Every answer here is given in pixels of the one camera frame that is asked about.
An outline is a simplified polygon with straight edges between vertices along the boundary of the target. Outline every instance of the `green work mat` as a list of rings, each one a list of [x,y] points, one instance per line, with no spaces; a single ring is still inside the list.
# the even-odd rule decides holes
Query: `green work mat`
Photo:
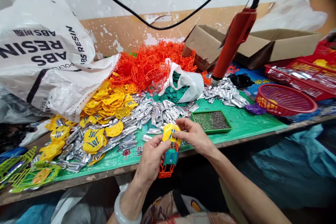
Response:
[[[244,93],[240,92],[240,95],[245,97],[250,102],[250,104],[253,103],[253,101],[248,98]],[[268,113],[262,115],[253,115],[249,113],[245,108],[240,109],[237,107],[225,106],[221,101],[217,99],[214,101],[213,104],[208,103],[208,101],[205,99],[200,99],[197,101],[197,104],[200,107],[197,111],[222,110],[227,119],[230,121],[230,124],[232,126],[232,130],[230,132],[209,135],[209,138],[213,141],[214,144],[251,137],[254,135],[280,130],[287,127],[287,125],[283,124]],[[85,166],[78,173],[61,170],[58,176],[55,178],[55,181],[72,179],[139,163],[141,157],[140,150],[145,143],[144,141],[142,141],[141,138],[151,127],[155,128],[151,125],[151,122],[149,121],[149,123],[147,123],[147,125],[144,125],[142,129],[138,129],[138,132],[135,134],[136,140],[138,141],[135,148],[117,152],[118,147],[115,147],[113,150],[108,151],[105,154],[105,157],[97,164],[91,167]],[[183,141],[180,147],[180,152],[190,149],[192,149],[191,145]]]

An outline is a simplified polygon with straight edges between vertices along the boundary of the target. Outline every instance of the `wooden table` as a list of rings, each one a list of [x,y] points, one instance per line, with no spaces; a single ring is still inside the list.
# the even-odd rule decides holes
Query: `wooden table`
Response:
[[[324,116],[324,117],[317,117],[314,120],[306,120],[306,121],[303,121],[303,122],[297,122],[297,123],[290,124],[287,128],[280,129],[278,131],[271,131],[271,132],[256,135],[256,136],[251,136],[251,137],[247,137],[247,138],[241,138],[241,139],[237,139],[237,140],[233,140],[233,141],[229,141],[229,142],[220,143],[220,144],[217,144],[216,147],[217,148],[225,148],[227,146],[237,145],[237,144],[240,144],[240,143],[253,141],[253,140],[256,140],[256,139],[260,139],[260,138],[264,138],[264,137],[268,137],[268,136],[272,136],[272,135],[278,135],[278,134],[281,134],[281,133],[284,133],[284,132],[292,131],[294,129],[299,129],[299,128],[303,128],[303,127],[306,127],[306,126],[322,123],[324,121],[329,121],[329,120],[332,120],[332,119],[335,119],[335,118],[336,118],[336,115],[332,115],[332,116],[327,115],[327,116]],[[42,136],[41,138],[39,138],[38,140],[31,143],[30,145],[28,145],[28,147],[37,146],[37,149],[40,149],[49,140],[50,140],[49,134],[46,134],[46,135]],[[189,157],[189,156],[192,156],[192,155],[195,155],[195,154],[197,154],[195,150],[188,150],[188,151],[180,153],[179,158],[185,158],[185,157]],[[36,196],[39,196],[39,195],[48,194],[48,193],[55,192],[55,191],[67,190],[71,187],[75,187],[75,186],[79,186],[79,185],[82,185],[82,184],[98,181],[98,180],[101,180],[101,179],[104,179],[104,178],[107,178],[107,177],[122,175],[122,174],[125,174],[125,173],[128,173],[128,172],[135,171],[137,169],[137,167],[138,167],[138,165],[134,164],[134,165],[131,165],[131,166],[125,166],[125,167],[117,168],[117,169],[114,169],[114,170],[103,171],[103,172],[99,172],[99,173],[95,173],[95,174],[91,174],[91,175],[87,175],[87,176],[82,176],[82,177],[77,177],[77,178],[73,178],[73,179],[69,179],[69,180],[63,180],[63,181],[51,183],[50,185],[41,187],[40,189],[38,189],[36,191],[33,191],[33,192],[21,192],[21,193],[18,193],[18,194],[12,194],[12,193],[8,192],[8,190],[11,187],[7,186],[2,190],[2,192],[0,194],[0,205],[6,205],[6,204],[9,204],[9,203],[25,200],[25,199],[28,199],[28,198],[33,198],[33,197],[36,197]]]

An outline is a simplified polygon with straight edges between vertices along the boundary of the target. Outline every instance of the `forearm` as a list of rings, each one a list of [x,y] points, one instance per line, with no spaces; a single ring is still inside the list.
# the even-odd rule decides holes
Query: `forearm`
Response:
[[[222,179],[231,197],[253,223],[290,223],[280,209],[217,149],[206,157]]]
[[[150,185],[148,183],[141,181],[137,177],[137,174],[135,174],[134,179],[121,197],[121,212],[130,221],[135,221],[139,218],[149,187]],[[107,224],[117,223],[118,221],[113,213]]]

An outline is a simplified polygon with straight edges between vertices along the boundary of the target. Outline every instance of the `white plastic sack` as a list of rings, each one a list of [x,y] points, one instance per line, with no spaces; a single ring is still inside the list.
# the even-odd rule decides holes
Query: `white plastic sack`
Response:
[[[163,85],[162,91],[159,93],[159,96],[163,95],[166,91],[166,88],[169,86],[175,90],[179,90],[183,86],[189,86],[187,91],[178,102],[191,102],[200,97],[204,88],[203,77],[200,73],[185,72],[181,69],[180,65],[172,62],[169,58],[165,59],[164,63],[166,65],[170,64],[170,73],[167,81]],[[175,87],[173,84],[174,71],[181,75],[177,82],[177,87]]]
[[[93,42],[65,0],[15,0],[0,20],[0,84],[44,112],[78,122],[119,55],[93,62]]]
[[[252,32],[278,28],[315,32],[327,17],[327,13],[313,11],[309,0],[284,0],[277,2],[270,13],[257,19]]]

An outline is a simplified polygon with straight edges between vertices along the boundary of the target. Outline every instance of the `human hand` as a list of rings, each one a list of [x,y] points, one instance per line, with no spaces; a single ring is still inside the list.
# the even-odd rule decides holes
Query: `human hand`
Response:
[[[156,135],[143,145],[135,178],[150,186],[159,174],[161,157],[170,146],[170,141],[162,142],[162,135]]]
[[[176,119],[176,124],[181,131],[176,131],[173,137],[186,140],[199,154],[207,157],[217,149],[198,123],[188,118],[179,118]]]

